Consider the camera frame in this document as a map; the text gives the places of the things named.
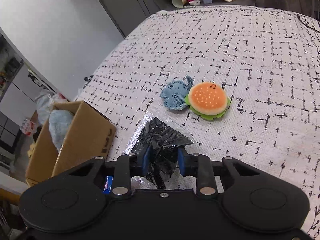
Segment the light blue fluffy plush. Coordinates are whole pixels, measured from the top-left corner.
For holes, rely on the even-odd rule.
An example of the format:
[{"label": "light blue fluffy plush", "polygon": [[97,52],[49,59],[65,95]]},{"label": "light blue fluffy plush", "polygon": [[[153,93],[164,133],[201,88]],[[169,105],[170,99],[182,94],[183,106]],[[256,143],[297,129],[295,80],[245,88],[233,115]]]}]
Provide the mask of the light blue fluffy plush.
[{"label": "light blue fluffy plush", "polygon": [[49,116],[49,131],[58,151],[60,151],[72,120],[73,114],[67,110],[53,110]]},{"label": "light blue fluffy plush", "polygon": [[161,91],[160,97],[164,99],[164,106],[170,110],[182,110],[187,107],[186,95],[193,85],[193,78],[186,76],[188,84],[182,80],[174,80],[168,83]]}]

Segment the metal screw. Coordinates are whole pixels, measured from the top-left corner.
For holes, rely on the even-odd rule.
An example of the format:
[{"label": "metal screw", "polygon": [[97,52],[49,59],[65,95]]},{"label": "metal screw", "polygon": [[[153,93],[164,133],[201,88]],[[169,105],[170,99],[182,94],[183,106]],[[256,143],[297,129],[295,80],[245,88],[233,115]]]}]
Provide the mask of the metal screw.
[{"label": "metal screw", "polygon": [[216,190],[213,187],[203,187],[200,189],[200,193],[203,195],[212,195],[216,193]]},{"label": "metal screw", "polygon": [[115,195],[124,195],[128,192],[128,189],[126,187],[115,187],[112,192]]},{"label": "metal screw", "polygon": [[163,192],[163,193],[160,193],[160,197],[169,197],[169,194],[168,194],[168,193]]}]

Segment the cardboard box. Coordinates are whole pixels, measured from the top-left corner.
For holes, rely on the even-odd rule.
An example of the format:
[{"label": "cardboard box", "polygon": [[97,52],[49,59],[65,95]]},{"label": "cardboard box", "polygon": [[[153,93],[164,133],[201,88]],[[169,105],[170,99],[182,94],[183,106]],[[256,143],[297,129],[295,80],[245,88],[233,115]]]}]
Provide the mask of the cardboard box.
[{"label": "cardboard box", "polygon": [[96,156],[106,157],[116,132],[108,118],[84,101],[55,104],[54,108],[75,116],[60,152],[52,142],[49,120],[43,125],[26,172],[30,187]]}]

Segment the blue denim plush toy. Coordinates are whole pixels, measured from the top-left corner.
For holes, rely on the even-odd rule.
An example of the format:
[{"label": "blue denim plush toy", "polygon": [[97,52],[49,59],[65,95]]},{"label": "blue denim plush toy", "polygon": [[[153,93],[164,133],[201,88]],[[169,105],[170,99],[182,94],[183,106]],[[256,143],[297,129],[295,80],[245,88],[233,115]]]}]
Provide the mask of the blue denim plush toy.
[{"label": "blue denim plush toy", "polygon": [[182,110],[187,107],[185,103],[186,95],[193,85],[193,78],[186,76],[188,84],[186,85],[182,80],[174,80],[168,83],[161,91],[160,97],[164,99],[164,106],[170,110]]}]

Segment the black and white patterned blanket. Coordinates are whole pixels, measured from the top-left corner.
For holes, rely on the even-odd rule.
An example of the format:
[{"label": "black and white patterned blanket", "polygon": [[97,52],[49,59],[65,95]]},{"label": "black and white patterned blanket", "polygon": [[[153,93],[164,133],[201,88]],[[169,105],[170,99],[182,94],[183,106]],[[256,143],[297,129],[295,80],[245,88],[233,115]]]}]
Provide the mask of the black and white patterned blanket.
[{"label": "black and white patterned blanket", "polygon": [[[301,16],[308,26],[318,22]],[[320,223],[320,33],[297,14],[277,9],[215,6],[161,11],[141,23],[95,71],[79,95],[117,126],[109,153],[125,149],[146,109],[155,106],[197,141],[189,152],[212,160],[233,156],[300,187],[311,210],[303,229]],[[188,74],[195,84],[221,84],[232,99],[221,119],[170,112],[159,94]],[[193,178],[172,178],[179,188]]]}]

